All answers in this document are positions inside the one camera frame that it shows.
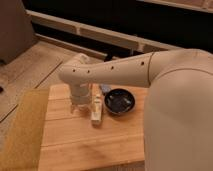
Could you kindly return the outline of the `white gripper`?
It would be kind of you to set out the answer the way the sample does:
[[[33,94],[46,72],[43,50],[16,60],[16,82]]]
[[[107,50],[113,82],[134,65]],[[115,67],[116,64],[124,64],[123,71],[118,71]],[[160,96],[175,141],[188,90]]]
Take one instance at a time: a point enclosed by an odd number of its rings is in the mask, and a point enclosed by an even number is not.
[[[75,111],[75,105],[86,104],[87,111],[92,112],[91,102],[91,88],[88,84],[73,84],[70,88],[70,99],[72,104],[70,105],[70,113]]]

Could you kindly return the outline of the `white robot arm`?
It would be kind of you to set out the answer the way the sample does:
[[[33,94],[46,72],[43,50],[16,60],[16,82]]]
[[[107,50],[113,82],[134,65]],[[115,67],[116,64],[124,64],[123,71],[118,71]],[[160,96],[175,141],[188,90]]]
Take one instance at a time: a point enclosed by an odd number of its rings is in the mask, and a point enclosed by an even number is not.
[[[60,68],[76,105],[90,83],[146,87],[146,171],[213,171],[213,54],[200,49],[151,52],[91,64],[78,54]]]

